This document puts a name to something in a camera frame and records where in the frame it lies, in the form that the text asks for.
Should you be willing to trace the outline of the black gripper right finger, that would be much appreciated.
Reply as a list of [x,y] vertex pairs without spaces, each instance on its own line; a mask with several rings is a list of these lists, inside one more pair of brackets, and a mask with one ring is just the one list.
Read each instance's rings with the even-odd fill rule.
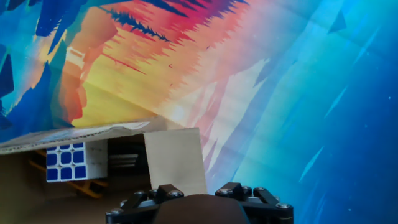
[[215,196],[237,201],[250,224],[294,224],[294,208],[281,202],[265,187],[249,187],[239,182],[228,182],[215,192]]

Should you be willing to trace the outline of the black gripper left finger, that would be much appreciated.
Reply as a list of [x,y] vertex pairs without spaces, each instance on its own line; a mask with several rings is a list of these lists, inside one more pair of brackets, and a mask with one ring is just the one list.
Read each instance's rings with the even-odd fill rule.
[[150,223],[160,205],[169,200],[184,197],[184,193],[172,184],[160,185],[148,192],[135,192],[129,199],[121,202],[119,208],[106,212],[106,224]]

